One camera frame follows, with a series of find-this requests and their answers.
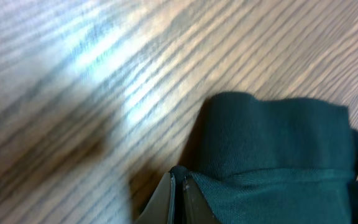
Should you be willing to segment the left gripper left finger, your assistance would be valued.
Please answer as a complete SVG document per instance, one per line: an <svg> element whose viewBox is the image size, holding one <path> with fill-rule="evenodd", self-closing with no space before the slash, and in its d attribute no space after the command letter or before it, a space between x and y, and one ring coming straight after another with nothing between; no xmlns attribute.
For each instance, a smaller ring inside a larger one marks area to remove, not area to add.
<svg viewBox="0 0 358 224"><path fill-rule="evenodd" d="M135 224L174 223L175 178L166 172Z"/></svg>

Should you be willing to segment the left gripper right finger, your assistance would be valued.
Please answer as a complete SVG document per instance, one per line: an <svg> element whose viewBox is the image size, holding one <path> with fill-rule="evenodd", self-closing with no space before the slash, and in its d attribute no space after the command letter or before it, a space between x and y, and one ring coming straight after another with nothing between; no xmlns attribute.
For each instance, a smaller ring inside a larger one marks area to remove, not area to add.
<svg viewBox="0 0 358 224"><path fill-rule="evenodd" d="M220 224L194 179L183 181L182 192L186 224Z"/></svg>

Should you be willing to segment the black polo shirt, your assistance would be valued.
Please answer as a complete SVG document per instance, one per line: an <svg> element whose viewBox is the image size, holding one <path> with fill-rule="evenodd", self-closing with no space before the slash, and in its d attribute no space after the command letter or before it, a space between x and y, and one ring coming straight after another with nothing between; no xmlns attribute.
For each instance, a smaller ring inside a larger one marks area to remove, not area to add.
<svg viewBox="0 0 358 224"><path fill-rule="evenodd" d="M345 106L212 96L185 175L221 223L358 223L358 131Z"/></svg>

